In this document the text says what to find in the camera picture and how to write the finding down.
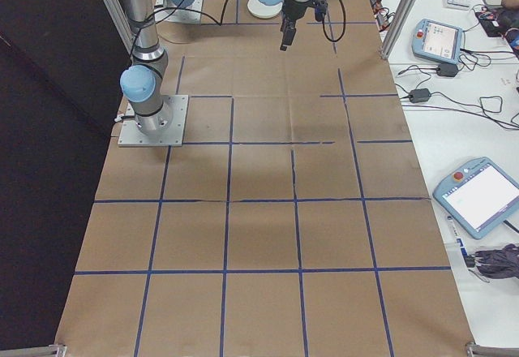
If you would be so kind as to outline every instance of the aluminum frame post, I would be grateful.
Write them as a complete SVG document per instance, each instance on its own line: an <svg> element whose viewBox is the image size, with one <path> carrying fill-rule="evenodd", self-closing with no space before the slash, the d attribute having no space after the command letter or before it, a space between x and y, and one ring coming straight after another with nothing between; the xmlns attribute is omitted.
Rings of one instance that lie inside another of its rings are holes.
<svg viewBox="0 0 519 357"><path fill-rule="evenodd" d="M13 349L0 351L0 357L65 357L66 346L50 345L43 347L31 347L28 349Z"/></svg>
<svg viewBox="0 0 519 357"><path fill-rule="evenodd" d="M405 20L407 19L407 16L409 15L415 1L416 0L400 0L398 8L395 11L394 20L389 26L388 33L384 38L384 43L380 48L380 57L382 59L389 58L391 50L397 42L398 37L400 36L400 32L404 27Z"/></svg>
<svg viewBox="0 0 519 357"><path fill-rule="evenodd" d="M467 343L465 346L468 357L481 355L484 357L519 357L519 349L503 349L500 347L486 347Z"/></svg>
<svg viewBox="0 0 519 357"><path fill-rule="evenodd" d="M121 37L122 43L127 48L127 52L130 53L131 45L133 43L133 35L130 31L130 26L124 11L122 10L119 0L103 0L106 5L106 9L110 13L114 22L115 28L117 29L119 36Z"/></svg>

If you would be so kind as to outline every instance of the black power brick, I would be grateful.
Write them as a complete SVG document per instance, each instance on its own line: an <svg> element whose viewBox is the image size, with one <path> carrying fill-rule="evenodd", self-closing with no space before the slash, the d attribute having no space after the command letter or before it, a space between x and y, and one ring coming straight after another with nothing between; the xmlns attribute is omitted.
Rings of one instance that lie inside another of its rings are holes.
<svg viewBox="0 0 519 357"><path fill-rule="evenodd" d="M429 99L431 98L431 93L427 88L413 89L410 92L408 98L409 101L413 104L425 103L426 101L429 101Z"/></svg>
<svg viewBox="0 0 519 357"><path fill-rule="evenodd" d="M436 69L436 74L442 77L455 77L459 72L457 65L453 63L442 62Z"/></svg>

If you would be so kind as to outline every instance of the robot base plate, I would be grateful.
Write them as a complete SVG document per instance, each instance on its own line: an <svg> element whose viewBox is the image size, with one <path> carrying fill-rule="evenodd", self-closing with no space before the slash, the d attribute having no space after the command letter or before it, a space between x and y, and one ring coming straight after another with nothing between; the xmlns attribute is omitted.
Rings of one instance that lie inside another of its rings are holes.
<svg viewBox="0 0 519 357"><path fill-rule="evenodd" d="M122 123L118 145L120 147L182 146L188 102L188 95L164 96L164 104L171 105L173 108L171 124L160 134L150 136L139 130L134 119L127 119ZM125 115L134 115L129 104Z"/></svg>

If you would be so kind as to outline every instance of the brown cardboard surface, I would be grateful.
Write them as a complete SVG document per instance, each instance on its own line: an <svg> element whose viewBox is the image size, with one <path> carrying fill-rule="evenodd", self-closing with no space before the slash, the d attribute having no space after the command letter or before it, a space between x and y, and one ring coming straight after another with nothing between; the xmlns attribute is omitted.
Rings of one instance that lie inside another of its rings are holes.
<svg viewBox="0 0 519 357"><path fill-rule="evenodd" d="M162 274L152 277L140 343L141 355L217 355L221 276Z"/></svg>
<svg viewBox="0 0 519 357"><path fill-rule="evenodd" d="M297 145L294 151L298 198L360 196L350 144Z"/></svg>
<svg viewBox="0 0 519 357"><path fill-rule="evenodd" d="M235 97L235 142L290 142L290 108L286 97Z"/></svg>
<svg viewBox="0 0 519 357"><path fill-rule="evenodd" d="M293 204L232 204L229 215L229 268L297 268L294 235Z"/></svg>
<svg viewBox="0 0 519 357"><path fill-rule="evenodd" d="M371 10L345 4L342 41L308 11L286 52L247 0L223 27L160 24L184 42L162 38L162 92L190 95L185 144L112 139L56 338L71 356L465 355Z"/></svg>
<svg viewBox="0 0 519 357"><path fill-rule="evenodd" d="M225 355L304 355L296 274L228 277Z"/></svg>
<svg viewBox="0 0 519 357"><path fill-rule="evenodd" d="M349 99L348 111L357 141L411 139L397 96Z"/></svg>
<svg viewBox="0 0 519 357"><path fill-rule="evenodd" d="M304 277L310 355L389 355L372 273Z"/></svg>
<svg viewBox="0 0 519 357"><path fill-rule="evenodd" d="M298 211L304 268L369 268L373 265L360 202L307 202L301 203Z"/></svg>
<svg viewBox="0 0 519 357"><path fill-rule="evenodd" d="M342 98L295 95L289 101L294 142L350 141Z"/></svg>
<svg viewBox="0 0 519 357"><path fill-rule="evenodd" d="M230 99L189 100L184 142L229 142Z"/></svg>
<svg viewBox="0 0 519 357"><path fill-rule="evenodd" d="M117 142L110 140L96 199L158 199L166 150L119 148Z"/></svg>
<svg viewBox="0 0 519 357"><path fill-rule="evenodd" d="M429 196L413 144L357 144L357 152L367 197Z"/></svg>
<svg viewBox="0 0 519 357"><path fill-rule="evenodd" d="M225 200L229 151L226 146L186 144L170 156L165 199Z"/></svg>
<svg viewBox="0 0 519 357"><path fill-rule="evenodd" d="M380 278L395 355L464 354L471 335L459 297L438 294L456 288L450 272L387 272Z"/></svg>
<svg viewBox="0 0 519 357"><path fill-rule="evenodd" d="M56 334L71 357L131 356L146 276L74 276Z"/></svg>
<svg viewBox="0 0 519 357"><path fill-rule="evenodd" d="M290 147L234 146L230 180L231 200L292 199Z"/></svg>
<svg viewBox="0 0 519 357"><path fill-rule="evenodd" d="M342 9L338 0L327 0L330 20L334 23L342 23ZM375 23L375 16L371 11L369 0L342 0L346 9L346 20L352 22Z"/></svg>
<svg viewBox="0 0 519 357"><path fill-rule="evenodd" d="M430 200L368 201L367 214L379 266L448 266Z"/></svg>
<svg viewBox="0 0 519 357"><path fill-rule="evenodd" d="M157 204L93 205L76 269L147 269L156 219Z"/></svg>
<svg viewBox="0 0 519 357"><path fill-rule="evenodd" d="M225 204L163 204L158 234L154 269L219 269L224 258Z"/></svg>

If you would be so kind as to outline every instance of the white table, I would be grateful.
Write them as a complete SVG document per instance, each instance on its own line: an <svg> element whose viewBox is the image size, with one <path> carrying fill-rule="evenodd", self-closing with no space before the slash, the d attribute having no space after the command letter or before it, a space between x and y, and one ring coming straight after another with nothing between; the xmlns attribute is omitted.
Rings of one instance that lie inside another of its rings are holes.
<svg viewBox="0 0 519 357"><path fill-rule="evenodd" d="M391 11L397 9L398 2L382 1ZM473 4L482 2L474 0ZM424 67L424 64L433 63L416 58L410 48L414 28L421 19L437 20L464 29L477 23L472 11L445 8L444 0L417 0L389 56L395 82L407 90L415 88L427 77L417 71L404 75L397 73L411 64ZM503 39L487 37L480 26L466 33L465 47L510 51ZM473 104L477 104L480 96L500 95L504 101L503 112L495 117L509 121L519 113L519 93L516 90L519 86L516 82L519 62L506 54L492 54L492 57L506 59L494 61L488 68L462 71L454 79L433 75L421 88L440 91L457 101ZM399 94L406 96L400 89ZM408 101L403 101L403 104L410 105ZM439 96L433 96L427 104L460 109L459 105ZM519 131L505 131L489 120L469 114L407 107L404 110L430 194L443 177L475 157L489 157L516 180L519 179ZM478 280L463 262L453 229L446 220L447 213L436 203L433 207L474 340L483 346L519 347L519 279L492 280L490 283ZM509 221L519 226L519 213L512 215ZM459 226L457 231L468 253L519 242L519 235L504 225L480 241L472 239Z"/></svg>

